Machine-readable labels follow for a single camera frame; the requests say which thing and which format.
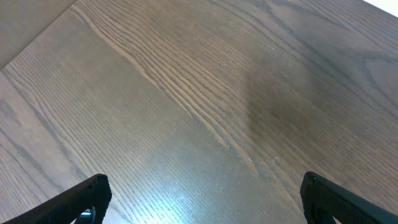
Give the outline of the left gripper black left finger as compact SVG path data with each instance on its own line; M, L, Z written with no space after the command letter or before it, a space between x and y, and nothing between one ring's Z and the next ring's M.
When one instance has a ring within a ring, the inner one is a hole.
M108 177L96 174L6 224L102 224L111 197Z

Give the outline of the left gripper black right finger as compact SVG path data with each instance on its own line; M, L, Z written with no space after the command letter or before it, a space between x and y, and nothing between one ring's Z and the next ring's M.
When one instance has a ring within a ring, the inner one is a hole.
M397 223L397 215L361 198L332 181L306 172L300 188L303 212L308 224Z

